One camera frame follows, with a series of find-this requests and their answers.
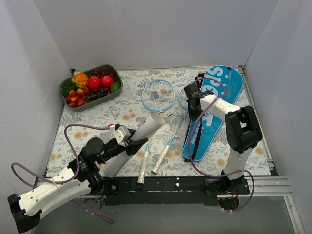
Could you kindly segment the white shuttlecock tube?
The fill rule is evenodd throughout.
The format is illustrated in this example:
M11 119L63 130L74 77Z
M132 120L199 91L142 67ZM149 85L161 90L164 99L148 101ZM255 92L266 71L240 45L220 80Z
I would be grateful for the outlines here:
M115 125L115 129L111 131L114 138L105 144L107 151L104 155L108 165L103 169L104 175L109 178L115 177L126 162L164 124L164 117L158 112L152 112L137 130Z

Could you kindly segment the white plastic shuttlecock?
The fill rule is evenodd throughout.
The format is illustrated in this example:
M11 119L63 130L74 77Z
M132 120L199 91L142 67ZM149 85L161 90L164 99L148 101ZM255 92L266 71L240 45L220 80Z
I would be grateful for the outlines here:
M159 112L159 114L164 118L166 124L170 123L170 118L166 112Z
M180 124L180 121L181 121L180 117L177 117L173 114L169 114L168 117L169 117L170 126L172 128L175 128Z

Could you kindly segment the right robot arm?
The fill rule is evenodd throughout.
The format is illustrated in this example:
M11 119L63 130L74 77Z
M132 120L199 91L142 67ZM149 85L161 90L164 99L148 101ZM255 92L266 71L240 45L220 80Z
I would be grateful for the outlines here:
M242 184L248 157L263 138L255 111L249 105L230 104L208 91L188 94L187 103L191 118L201 120L203 114L210 112L225 123L230 146L228 161L220 176L206 181L206 189L231 194Z

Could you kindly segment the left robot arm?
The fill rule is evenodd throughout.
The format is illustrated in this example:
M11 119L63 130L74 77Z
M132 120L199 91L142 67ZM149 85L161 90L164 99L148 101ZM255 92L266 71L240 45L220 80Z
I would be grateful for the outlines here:
M53 178L44 180L27 193L8 197L18 233L33 229L52 210L81 195L100 194L105 182L98 165L106 165L106 177L115 177L151 137L150 133L122 125L113 127L112 132L114 138L107 143L98 137L90 139L80 153L75 154L75 159Z

